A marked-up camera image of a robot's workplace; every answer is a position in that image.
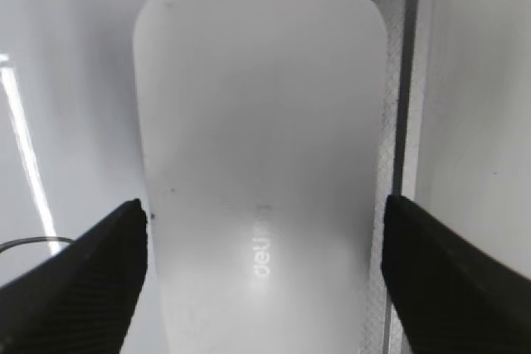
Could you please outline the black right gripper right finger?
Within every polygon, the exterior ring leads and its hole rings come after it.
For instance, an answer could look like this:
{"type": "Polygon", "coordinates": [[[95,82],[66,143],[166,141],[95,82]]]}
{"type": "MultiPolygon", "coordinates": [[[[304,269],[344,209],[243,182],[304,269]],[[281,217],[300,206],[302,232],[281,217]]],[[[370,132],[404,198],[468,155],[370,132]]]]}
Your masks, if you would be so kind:
{"type": "Polygon", "coordinates": [[[530,281],[404,196],[389,196],[381,270],[414,353],[528,353],[530,281]]]}

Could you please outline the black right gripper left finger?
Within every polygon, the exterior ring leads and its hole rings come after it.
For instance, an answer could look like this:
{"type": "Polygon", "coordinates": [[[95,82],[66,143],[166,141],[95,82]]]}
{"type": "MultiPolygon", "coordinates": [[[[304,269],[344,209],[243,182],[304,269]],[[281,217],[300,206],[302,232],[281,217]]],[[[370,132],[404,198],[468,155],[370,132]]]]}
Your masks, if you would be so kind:
{"type": "Polygon", "coordinates": [[[1,287],[3,353],[118,353],[148,269],[147,216],[126,201],[1,287]]]}

